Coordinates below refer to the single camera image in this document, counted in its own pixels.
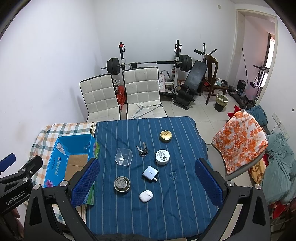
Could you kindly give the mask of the metal strainer cup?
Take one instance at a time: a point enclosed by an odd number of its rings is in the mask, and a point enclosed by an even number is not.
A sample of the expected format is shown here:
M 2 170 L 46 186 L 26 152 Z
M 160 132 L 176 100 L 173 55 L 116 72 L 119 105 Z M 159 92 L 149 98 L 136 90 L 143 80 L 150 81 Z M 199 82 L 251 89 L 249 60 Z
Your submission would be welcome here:
M 130 180 L 125 176 L 117 177 L 114 180 L 114 189 L 120 193 L 126 193 L 130 190 Z

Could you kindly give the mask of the clear acrylic box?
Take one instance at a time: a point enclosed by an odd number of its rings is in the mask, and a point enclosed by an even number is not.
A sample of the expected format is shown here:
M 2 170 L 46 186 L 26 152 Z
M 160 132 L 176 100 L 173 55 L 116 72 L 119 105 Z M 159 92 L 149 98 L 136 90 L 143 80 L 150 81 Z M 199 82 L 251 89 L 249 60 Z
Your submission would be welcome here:
M 130 149 L 118 148 L 114 159 L 118 165 L 130 167 L 132 162 L 132 151 Z

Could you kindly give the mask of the grey power adapter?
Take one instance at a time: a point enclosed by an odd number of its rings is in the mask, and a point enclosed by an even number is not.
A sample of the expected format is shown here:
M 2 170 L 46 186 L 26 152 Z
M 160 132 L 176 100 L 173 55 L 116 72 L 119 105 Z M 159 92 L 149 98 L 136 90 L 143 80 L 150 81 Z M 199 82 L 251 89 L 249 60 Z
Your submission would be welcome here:
M 153 168 L 152 166 L 148 166 L 142 173 L 142 176 L 151 182 L 156 182 L 158 180 L 158 173 L 159 171 L 157 169 Z

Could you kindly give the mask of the gold round tin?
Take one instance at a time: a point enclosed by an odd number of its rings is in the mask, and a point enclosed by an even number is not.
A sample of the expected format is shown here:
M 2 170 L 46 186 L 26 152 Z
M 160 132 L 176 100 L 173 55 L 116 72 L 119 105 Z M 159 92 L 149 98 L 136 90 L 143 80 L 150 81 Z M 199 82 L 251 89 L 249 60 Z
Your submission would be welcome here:
M 173 137 L 172 133 L 168 130 L 163 130 L 159 134 L 159 139 L 163 143 L 169 143 L 171 141 L 172 137 Z

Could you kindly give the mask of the keys with black fob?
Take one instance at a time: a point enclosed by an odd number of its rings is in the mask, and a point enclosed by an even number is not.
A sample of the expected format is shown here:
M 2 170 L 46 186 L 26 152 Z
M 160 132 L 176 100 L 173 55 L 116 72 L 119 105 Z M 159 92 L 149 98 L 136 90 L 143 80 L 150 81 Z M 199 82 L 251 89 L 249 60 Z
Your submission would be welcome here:
M 142 149 L 139 146 L 136 146 L 136 148 L 138 150 L 138 154 L 141 157 L 145 157 L 149 153 L 145 142 L 143 142 L 143 148 Z

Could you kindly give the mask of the orange floral cushion chair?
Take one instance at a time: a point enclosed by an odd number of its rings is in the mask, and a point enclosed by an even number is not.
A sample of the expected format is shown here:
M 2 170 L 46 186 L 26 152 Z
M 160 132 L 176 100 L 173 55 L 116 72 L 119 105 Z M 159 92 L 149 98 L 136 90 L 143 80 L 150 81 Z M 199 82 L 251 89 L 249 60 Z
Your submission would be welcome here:
M 237 111 L 212 138 L 225 168 L 225 180 L 232 180 L 257 164 L 268 147 L 267 137 L 256 119 Z

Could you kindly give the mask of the teal clothes pile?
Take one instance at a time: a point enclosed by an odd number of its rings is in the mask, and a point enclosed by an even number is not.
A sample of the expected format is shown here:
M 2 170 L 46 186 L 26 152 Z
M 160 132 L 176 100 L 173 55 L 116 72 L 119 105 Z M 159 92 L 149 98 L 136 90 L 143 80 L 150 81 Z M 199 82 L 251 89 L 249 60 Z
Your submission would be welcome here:
M 262 158 L 248 170 L 256 184 L 260 184 L 268 205 L 289 204 L 295 198 L 295 154 L 283 134 L 281 122 L 267 129 L 267 115 L 260 105 L 247 111 L 263 127 L 268 147 Z

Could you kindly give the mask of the blue striped tablecloth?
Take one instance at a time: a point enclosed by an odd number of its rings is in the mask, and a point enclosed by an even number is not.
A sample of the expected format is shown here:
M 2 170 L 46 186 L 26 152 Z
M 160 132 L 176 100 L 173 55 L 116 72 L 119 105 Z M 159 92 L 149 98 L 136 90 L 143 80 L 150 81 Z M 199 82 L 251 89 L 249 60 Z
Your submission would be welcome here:
M 95 235 L 195 237 L 217 212 L 195 173 L 207 146 L 188 117 L 99 122 L 100 171 L 87 225 Z

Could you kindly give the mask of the black trash bin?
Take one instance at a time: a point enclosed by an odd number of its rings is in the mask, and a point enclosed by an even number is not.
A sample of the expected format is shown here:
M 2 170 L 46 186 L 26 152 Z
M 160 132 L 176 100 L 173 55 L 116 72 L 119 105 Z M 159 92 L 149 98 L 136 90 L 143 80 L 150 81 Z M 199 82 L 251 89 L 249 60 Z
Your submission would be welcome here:
M 215 97 L 215 101 L 215 110 L 218 112 L 222 112 L 225 106 L 228 104 L 229 99 L 223 94 L 217 94 Z

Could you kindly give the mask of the white chair left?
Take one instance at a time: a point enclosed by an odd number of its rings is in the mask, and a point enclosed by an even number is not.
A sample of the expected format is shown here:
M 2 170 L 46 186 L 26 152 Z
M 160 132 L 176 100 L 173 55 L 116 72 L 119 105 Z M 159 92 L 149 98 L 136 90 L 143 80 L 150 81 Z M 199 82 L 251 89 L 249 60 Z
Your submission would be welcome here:
M 111 74 L 83 80 L 79 86 L 88 111 L 88 122 L 120 120 L 120 108 Z

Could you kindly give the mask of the white chair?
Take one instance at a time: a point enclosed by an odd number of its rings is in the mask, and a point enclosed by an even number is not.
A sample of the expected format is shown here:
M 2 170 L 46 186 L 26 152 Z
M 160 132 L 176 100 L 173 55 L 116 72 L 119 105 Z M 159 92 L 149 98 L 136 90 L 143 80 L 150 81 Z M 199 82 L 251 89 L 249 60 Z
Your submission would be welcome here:
M 120 108 L 111 74 L 83 80 L 79 86 L 88 111 L 88 122 L 120 120 Z
M 143 102 L 143 105 L 161 104 L 161 107 L 140 118 L 164 118 L 167 116 L 160 99 L 159 69 L 157 67 L 125 70 L 123 82 L 127 98 L 126 118 L 128 120 L 133 120 L 132 115 L 138 110 L 137 103 L 140 102 Z

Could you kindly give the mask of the black weight bench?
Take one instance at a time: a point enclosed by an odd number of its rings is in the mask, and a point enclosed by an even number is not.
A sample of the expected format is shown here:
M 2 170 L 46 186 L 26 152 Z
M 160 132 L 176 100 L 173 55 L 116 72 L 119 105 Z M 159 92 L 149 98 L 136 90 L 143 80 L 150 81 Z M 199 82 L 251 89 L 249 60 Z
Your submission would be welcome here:
M 180 90 L 177 90 L 177 95 L 174 97 L 174 103 L 179 107 L 188 110 L 189 104 L 194 100 L 199 84 L 207 70 L 207 65 L 204 62 L 196 61 L 192 66 L 186 80 L 180 85 Z

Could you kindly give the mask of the wooden chair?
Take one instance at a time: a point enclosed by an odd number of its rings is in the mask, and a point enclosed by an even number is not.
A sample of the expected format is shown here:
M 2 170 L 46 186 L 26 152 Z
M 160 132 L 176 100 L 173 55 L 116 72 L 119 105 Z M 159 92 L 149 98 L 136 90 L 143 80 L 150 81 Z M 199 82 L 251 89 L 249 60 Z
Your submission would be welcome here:
M 207 105 L 210 97 L 215 96 L 214 91 L 215 89 L 222 90 L 222 94 L 225 95 L 226 91 L 228 90 L 228 86 L 219 86 L 215 85 L 216 82 L 216 75 L 218 71 L 218 61 L 211 55 L 204 55 L 204 59 L 206 60 L 208 77 L 204 77 L 201 81 L 201 92 L 200 95 L 204 92 L 208 92 L 208 96 L 206 99 L 205 104 Z

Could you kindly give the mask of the red plastic bag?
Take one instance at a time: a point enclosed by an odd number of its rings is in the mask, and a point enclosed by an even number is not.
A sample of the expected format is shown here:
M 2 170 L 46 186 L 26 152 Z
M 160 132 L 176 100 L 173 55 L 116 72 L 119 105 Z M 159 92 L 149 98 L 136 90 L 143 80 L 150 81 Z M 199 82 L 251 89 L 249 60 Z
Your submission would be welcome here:
M 117 92 L 116 92 L 116 97 L 117 97 L 117 100 L 118 100 L 120 110 L 122 110 L 122 107 L 126 102 L 125 87 L 123 85 L 118 86 Z

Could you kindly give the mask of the white chair right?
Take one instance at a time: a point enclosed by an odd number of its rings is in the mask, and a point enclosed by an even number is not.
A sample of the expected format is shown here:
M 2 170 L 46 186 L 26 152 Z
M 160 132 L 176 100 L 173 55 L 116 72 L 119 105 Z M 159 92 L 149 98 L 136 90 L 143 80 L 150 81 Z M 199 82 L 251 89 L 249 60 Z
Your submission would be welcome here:
M 137 103 L 140 102 L 143 102 L 143 105 L 161 104 L 161 107 L 140 118 L 164 118 L 167 116 L 160 99 L 159 69 L 157 67 L 125 70 L 123 82 L 127 98 L 126 118 L 128 120 L 133 120 L 132 115 L 138 110 Z

